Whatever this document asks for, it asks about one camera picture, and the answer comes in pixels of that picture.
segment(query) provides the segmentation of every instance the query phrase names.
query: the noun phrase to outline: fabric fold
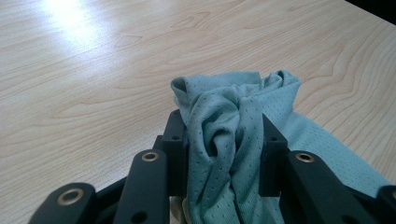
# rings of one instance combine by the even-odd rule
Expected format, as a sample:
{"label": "fabric fold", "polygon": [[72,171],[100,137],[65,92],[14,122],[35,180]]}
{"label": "fabric fold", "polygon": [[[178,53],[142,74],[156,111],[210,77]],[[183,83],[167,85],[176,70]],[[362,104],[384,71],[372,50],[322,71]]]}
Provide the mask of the fabric fold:
{"label": "fabric fold", "polygon": [[300,84],[286,70],[265,78],[233,72],[172,81],[190,141],[186,206],[192,223],[283,222],[278,198],[258,194],[262,113],[285,135],[291,150],[316,153],[344,184],[369,195],[388,184],[329,133],[293,112]]}

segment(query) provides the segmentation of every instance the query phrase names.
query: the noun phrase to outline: wooden table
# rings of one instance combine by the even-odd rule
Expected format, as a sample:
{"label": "wooden table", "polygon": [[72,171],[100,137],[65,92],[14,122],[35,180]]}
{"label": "wooden table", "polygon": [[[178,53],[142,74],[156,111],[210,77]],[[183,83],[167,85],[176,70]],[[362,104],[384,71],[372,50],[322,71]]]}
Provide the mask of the wooden table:
{"label": "wooden table", "polygon": [[174,77],[286,68],[295,110],[396,183],[396,27],[342,0],[2,1],[0,222],[127,175]]}

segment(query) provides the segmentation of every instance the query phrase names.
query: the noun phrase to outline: light blue cloth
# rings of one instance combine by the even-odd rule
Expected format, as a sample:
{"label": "light blue cloth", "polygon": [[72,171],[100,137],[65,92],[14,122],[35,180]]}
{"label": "light blue cloth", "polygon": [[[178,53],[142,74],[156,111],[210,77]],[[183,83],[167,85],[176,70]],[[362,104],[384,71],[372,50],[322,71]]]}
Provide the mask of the light blue cloth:
{"label": "light blue cloth", "polygon": [[287,71],[172,81],[190,140],[187,217],[192,223],[283,223],[278,198],[258,194],[264,113],[291,150],[320,156],[340,180],[375,196],[389,182],[313,121],[293,112],[300,80]]}

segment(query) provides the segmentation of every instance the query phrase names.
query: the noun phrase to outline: crumpled cloth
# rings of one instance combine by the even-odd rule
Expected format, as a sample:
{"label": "crumpled cloth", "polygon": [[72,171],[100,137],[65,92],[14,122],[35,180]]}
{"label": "crumpled cloth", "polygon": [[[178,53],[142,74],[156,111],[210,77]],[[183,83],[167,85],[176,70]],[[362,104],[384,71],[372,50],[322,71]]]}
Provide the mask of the crumpled cloth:
{"label": "crumpled cloth", "polygon": [[189,223],[283,223],[278,198],[262,198],[262,113],[288,139],[290,150],[320,156],[353,189],[375,196],[389,182],[316,123],[293,111],[299,78],[281,70],[175,78],[171,87],[190,141]]}

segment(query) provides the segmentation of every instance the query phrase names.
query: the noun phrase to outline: table surface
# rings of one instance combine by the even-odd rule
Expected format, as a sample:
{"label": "table surface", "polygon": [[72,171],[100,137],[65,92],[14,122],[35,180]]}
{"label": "table surface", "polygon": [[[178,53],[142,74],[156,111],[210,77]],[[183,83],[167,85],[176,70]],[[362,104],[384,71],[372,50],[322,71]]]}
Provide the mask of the table surface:
{"label": "table surface", "polygon": [[0,3],[0,222],[127,175],[175,77],[288,69],[294,108],[396,183],[396,27],[342,0]]}

